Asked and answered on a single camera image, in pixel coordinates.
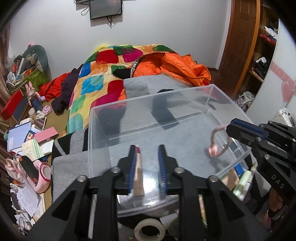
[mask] wooden door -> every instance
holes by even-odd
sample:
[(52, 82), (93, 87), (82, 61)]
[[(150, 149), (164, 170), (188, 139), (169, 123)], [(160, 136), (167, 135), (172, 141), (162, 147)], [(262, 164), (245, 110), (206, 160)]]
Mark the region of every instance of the wooden door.
[(239, 89), (238, 84), (242, 84), (246, 74), (243, 70), (245, 67), (248, 68), (255, 48), (260, 22), (260, 12), (259, 19), (257, 14), (260, 1), (233, 0), (232, 3), (234, 4), (232, 19), (219, 74), (223, 79), (220, 83), (222, 90), (235, 98), (235, 92)]

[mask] pen holder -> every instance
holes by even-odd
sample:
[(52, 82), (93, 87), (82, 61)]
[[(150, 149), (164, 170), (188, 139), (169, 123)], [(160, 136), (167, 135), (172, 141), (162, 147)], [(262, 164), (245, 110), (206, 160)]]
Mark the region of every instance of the pen holder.
[(50, 166), (40, 160), (34, 161), (33, 164), (39, 171), (38, 182), (35, 184), (29, 177), (27, 177), (27, 181), (35, 193), (41, 194), (47, 190), (50, 184)]

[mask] blue notebook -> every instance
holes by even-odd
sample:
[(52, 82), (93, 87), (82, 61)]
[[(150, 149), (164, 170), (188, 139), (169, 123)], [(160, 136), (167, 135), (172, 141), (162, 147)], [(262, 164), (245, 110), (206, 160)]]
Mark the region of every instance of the blue notebook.
[(10, 129), (7, 139), (7, 151), (16, 153), (17, 151), (22, 150), (22, 144), (30, 130), (31, 122)]

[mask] brown door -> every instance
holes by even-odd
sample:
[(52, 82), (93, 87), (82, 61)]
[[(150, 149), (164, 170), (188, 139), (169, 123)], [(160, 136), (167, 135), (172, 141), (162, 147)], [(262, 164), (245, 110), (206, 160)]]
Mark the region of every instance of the brown door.
[(219, 74), (223, 81), (218, 84), (231, 97), (234, 95), (245, 65), (250, 64), (250, 62), (247, 63), (247, 59), (254, 37), (257, 2), (258, 0), (233, 0), (232, 2), (234, 7), (229, 26), (230, 32), (228, 32), (219, 67)]

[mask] metal screw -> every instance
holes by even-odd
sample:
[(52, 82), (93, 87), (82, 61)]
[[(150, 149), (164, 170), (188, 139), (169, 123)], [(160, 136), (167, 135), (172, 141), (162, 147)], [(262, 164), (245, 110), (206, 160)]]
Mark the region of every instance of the metal screw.
[(175, 168), (175, 172), (178, 173), (178, 174), (183, 173), (184, 171), (185, 171), (185, 169), (182, 168), (182, 167), (176, 167)]
[(80, 175), (78, 178), (77, 178), (77, 181), (79, 181), (79, 182), (84, 182), (85, 180), (87, 179), (87, 177), (86, 176), (84, 176), (84, 175)]
[(216, 183), (217, 181), (219, 181), (219, 178), (212, 175), (212, 176), (209, 176), (209, 180), (211, 183)]
[(111, 168), (111, 172), (113, 172), (113, 173), (119, 173), (121, 170), (120, 170), (120, 168), (119, 167), (112, 167)]

